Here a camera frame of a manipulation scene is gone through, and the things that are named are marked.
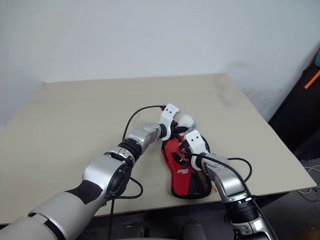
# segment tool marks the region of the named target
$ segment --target white table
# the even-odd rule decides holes
[[[120,143],[128,118],[147,105],[172,103],[192,115],[211,151],[251,162],[252,194],[268,195],[315,186],[294,155],[233,81],[223,74],[48,83],[1,134],[0,223],[10,223],[51,196],[81,182],[86,165]],[[139,113],[130,129],[158,122],[161,111]],[[143,184],[138,199],[117,200],[115,213],[219,201],[218,194],[178,199],[170,172],[152,144],[132,176]],[[230,163],[243,176],[246,164]],[[136,194],[130,183],[126,195]],[[102,207],[97,215],[108,214]]]

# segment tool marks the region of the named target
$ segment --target gray floor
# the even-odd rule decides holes
[[[320,160],[302,161],[305,166],[314,166],[319,164]],[[320,183],[320,172],[312,172],[312,177],[316,182]],[[320,199],[317,192],[306,194],[309,199]],[[135,221],[143,221],[149,228],[150,237],[171,237],[180,238],[182,227],[188,220],[198,221],[204,228],[209,240],[232,240],[232,229],[223,221],[225,211],[221,208],[210,209],[206,206],[201,208],[197,206],[195,210],[190,211],[188,208],[182,208],[181,211],[166,214],[150,213],[145,216],[143,213],[115,216],[113,218],[112,239],[116,239],[119,232],[119,225],[127,224]],[[302,198],[296,191],[279,198],[271,204],[262,208],[265,216],[273,226],[278,235],[279,240],[288,240],[296,231],[303,227],[316,227],[320,229],[320,201],[308,202]],[[107,236],[108,220],[88,227],[79,237],[79,240],[105,240]]]

